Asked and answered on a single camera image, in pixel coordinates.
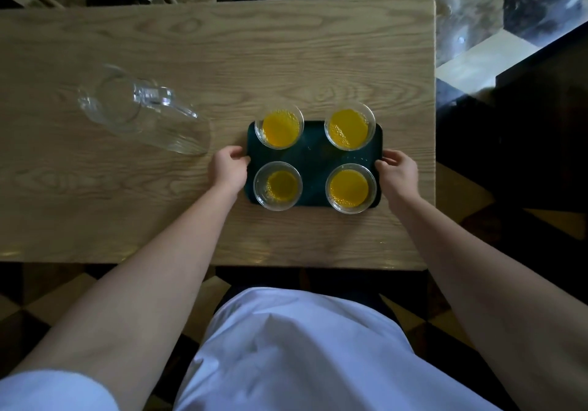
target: wooden table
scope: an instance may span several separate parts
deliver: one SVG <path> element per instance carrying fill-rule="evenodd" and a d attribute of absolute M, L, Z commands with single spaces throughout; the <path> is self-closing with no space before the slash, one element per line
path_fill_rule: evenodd
<path fill-rule="evenodd" d="M 212 151 L 243 144 L 269 99 L 323 119 L 362 101 L 385 147 L 419 164 L 435 201 L 433 0 L 285 0 L 0 13 L 0 259 L 119 262 L 206 189 L 204 157 L 127 142 L 90 122 L 92 64 L 176 89 L 213 119 Z M 423 269 L 386 200 L 355 216 L 270 212 L 239 197 L 215 265 Z"/>

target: dark green tray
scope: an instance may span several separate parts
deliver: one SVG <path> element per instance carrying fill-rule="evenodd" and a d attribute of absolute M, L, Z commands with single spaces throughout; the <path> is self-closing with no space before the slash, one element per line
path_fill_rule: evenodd
<path fill-rule="evenodd" d="M 302 137 L 290 148 L 271 149 L 266 147 L 255 134 L 252 123 L 247 130 L 247 154 L 251 163 L 247 168 L 245 193 L 251 202 L 259 204 L 254 195 L 254 177 L 266 163 L 282 161 L 290 163 L 302 177 L 302 196 L 296 205 L 330 207 L 325 194 L 325 184 L 331 171 L 344 163 L 358 163 L 365 166 L 376 178 L 378 192 L 370 208 L 377 206 L 382 197 L 378 172 L 374 163 L 382 157 L 382 128 L 376 125 L 373 139 L 357 151 L 342 151 L 333 146 L 325 135 L 324 121 L 304 122 Z"/>

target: forearm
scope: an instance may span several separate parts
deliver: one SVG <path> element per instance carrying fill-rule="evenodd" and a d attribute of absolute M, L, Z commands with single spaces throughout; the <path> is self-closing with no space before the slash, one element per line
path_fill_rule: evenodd
<path fill-rule="evenodd" d="M 121 409 L 138 409 L 185 325 L 234 201 L 222 188 L 206 192 L 87 292 L 18 370 L 81 372 Z"/>
<path fill-rule="evenodd" d="M 394 212 L 519 407 L 579 409 L 588 400 L 588 308 L 421 198 Z"/>

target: person's left hand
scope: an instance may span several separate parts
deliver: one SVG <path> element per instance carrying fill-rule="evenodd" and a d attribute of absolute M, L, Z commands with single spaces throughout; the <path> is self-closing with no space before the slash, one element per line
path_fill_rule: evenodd
<path fill-rule="evenodd" d="M 232 195 L 245 186 L 249 156 L 242 156 L 243 147 L 232 145 L 217 151 L 208 165 L 208 180 L 212 187 L 226 188 Z"/>

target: geometric patterned floor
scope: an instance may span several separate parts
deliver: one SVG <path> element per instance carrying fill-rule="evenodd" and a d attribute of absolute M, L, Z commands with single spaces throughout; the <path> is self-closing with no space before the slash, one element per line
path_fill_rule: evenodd
<path fill-rule="evenodd" d="M 64 6 L 162 3 L 57 1 Z M 0 0 L 0 9 L 30 6 L 38 3 Z M 577 120 L 578 113 L 586 118 L 588 112 L 588 0 L 436 0 L 436 7 L 437 207 L 588 302 L 579 276 L 588 260 L 582 195 L 588 192 L 588 148 L 577 138 L 588 134 L 586 122 Z M 549 156 L 541 155 L 545 147 Z M 112 267 L 0 263 L 0 378 Z M 199 313 L 188 320 L 146 409 L 171 409 L 206 324 L 235 276 L 230 267 L 217 268 L 217 276 L 214 269 L 207 274 L 195 306 Z M 300 269 L 275 276 L 292 288 L 312 290 Z M 393 309 L 419 356 L 497 406 L 516 409 L 428 271 L 363 271 L 362 276 Z"/>

